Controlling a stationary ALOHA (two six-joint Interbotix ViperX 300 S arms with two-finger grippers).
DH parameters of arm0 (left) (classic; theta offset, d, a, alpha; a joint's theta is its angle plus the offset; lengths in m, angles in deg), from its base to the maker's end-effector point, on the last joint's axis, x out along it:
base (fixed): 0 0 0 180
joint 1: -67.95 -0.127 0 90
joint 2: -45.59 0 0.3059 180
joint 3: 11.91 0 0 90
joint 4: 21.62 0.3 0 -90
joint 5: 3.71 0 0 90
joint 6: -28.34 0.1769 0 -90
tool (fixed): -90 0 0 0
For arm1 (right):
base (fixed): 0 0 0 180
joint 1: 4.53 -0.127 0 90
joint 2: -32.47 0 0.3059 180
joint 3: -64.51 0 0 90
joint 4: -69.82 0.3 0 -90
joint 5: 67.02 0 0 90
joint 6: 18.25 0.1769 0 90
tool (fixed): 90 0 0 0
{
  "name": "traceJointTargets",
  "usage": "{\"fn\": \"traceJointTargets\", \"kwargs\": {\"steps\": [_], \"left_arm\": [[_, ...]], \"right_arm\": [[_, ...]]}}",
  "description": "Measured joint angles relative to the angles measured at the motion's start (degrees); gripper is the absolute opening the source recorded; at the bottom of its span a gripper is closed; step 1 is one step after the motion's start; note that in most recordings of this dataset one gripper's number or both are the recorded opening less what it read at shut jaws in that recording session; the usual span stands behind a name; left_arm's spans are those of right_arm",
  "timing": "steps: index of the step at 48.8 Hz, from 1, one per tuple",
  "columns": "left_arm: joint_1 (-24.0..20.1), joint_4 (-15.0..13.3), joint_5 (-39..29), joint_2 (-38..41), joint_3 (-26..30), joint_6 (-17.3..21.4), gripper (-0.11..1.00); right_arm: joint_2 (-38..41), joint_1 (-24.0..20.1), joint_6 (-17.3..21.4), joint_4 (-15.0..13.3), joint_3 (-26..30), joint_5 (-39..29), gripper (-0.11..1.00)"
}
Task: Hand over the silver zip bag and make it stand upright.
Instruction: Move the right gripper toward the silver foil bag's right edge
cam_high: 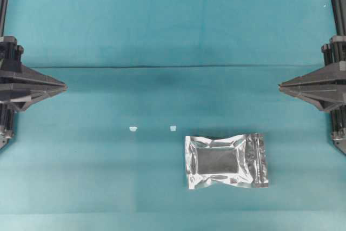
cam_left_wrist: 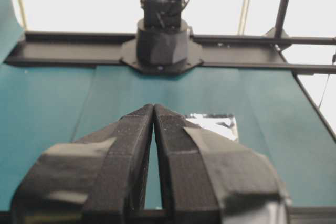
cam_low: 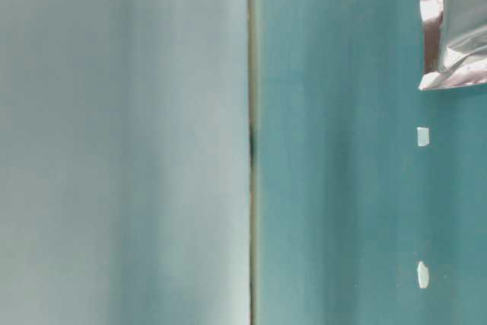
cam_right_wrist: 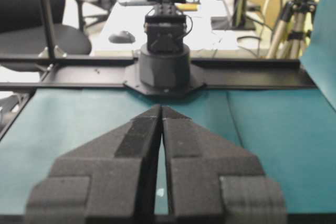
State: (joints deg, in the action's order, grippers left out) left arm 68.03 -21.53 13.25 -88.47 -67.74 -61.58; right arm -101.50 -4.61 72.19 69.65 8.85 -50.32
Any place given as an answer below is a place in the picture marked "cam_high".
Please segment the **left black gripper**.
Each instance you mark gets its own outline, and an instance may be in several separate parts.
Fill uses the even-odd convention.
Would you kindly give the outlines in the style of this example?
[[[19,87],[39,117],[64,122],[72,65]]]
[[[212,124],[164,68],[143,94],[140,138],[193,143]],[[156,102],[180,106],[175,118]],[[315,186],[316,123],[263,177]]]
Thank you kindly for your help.
[[[1,37],[1,103],[8,104],[17,112],[24,111],[25,107],[67,91],[67,85],[64,82],[22,65],[23,53],[24,48],[17,44],[15,37]],[[44,90],[32,90],[30,95],[26,95],[26,90],[18,90],[13,87],[14,83],[24,83],[23,80],[57,87],[50,86]]]

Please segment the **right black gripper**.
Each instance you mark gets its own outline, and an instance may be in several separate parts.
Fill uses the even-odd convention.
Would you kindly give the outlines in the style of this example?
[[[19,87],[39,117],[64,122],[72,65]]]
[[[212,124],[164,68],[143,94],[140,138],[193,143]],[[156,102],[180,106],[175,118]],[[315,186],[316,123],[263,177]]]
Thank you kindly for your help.
[[[329,43],[322,45],[321,52],[324,58],[324,67],[314,70],[303,76],[295,77],[279,84],[280,92],[293,98],[300,99],[315,107],[323,107],[330,112],[345,105],[345,36],[335,35]],[[315,93],[291,90],[289,87],[302,86],[332,86],[330,101]]]

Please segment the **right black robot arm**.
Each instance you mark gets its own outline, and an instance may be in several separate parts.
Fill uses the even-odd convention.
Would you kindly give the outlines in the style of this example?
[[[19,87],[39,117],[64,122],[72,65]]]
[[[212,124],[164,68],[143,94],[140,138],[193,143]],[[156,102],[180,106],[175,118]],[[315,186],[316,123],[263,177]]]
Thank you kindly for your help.
[[[321,47],[325,66],[279,85],[280,92],[331,116],[331,139],[345,153],[345,36]]]

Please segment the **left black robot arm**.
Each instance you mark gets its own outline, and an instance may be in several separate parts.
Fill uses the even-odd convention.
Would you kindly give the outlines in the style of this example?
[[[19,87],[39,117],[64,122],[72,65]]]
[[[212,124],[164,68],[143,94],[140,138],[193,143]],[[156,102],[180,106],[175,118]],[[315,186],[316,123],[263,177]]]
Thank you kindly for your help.
[[[1,37],[1,148],[14,136],[15,114],[67,91],[67,85],[24,66],[24,48],[12,36]]]

